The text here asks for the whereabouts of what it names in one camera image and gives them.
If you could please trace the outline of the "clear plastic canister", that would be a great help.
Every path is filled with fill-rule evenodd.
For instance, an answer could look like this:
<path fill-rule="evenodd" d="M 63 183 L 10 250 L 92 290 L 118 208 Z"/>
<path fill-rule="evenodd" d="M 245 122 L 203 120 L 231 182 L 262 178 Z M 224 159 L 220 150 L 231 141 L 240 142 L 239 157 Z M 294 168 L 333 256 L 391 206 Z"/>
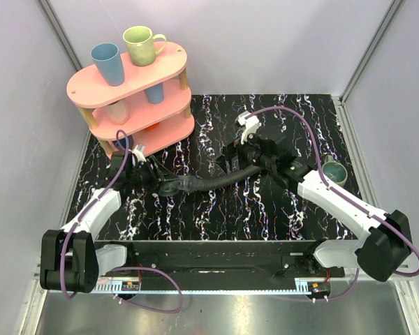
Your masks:
<path fill-rule="evenodd" d="M 197 179 L 191 175 L 178 176 L 180 182 L 180 192 L 192 193 L 197 190 Z"/>

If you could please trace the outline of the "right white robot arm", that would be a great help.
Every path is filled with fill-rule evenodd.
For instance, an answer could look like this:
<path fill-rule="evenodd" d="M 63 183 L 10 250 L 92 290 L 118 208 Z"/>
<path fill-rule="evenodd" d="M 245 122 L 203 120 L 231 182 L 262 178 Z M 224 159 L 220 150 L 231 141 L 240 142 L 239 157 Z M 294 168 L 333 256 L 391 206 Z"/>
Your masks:
<path fill-rule="evenodd" d="M 246 142 L 234 140 L 222 149 L 216 162 L 224 172 L 237 160 L 240 170 L 254 166 L 269 173 L 280 187 L 313 202 L 344 224 L 355 241 L 317 242 L 303 259 L 310 276 L 327 268 L 360 268 L 376 281 L 385 282 L 412 253 L 408 217 L 395 210 L 387 213 L 363 202 L 327 177 L 311 163 L 286 148 L 282 141 L 250 134 Z"/>

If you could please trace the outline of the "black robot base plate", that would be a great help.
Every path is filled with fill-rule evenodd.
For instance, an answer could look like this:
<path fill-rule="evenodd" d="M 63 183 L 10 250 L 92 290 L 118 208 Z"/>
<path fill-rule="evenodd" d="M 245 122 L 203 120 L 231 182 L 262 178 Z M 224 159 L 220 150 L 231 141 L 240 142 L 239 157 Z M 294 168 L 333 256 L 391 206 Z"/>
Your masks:
<path fill-rule="evenodd" d="M 293 290 L 295 279 L 344 278 L 341 267 L 323 269 L 309 259 L 310 241 L 125 241 L 126 263 L 112 277 L 141 277 L 143 291 L 182 292 Z"/>

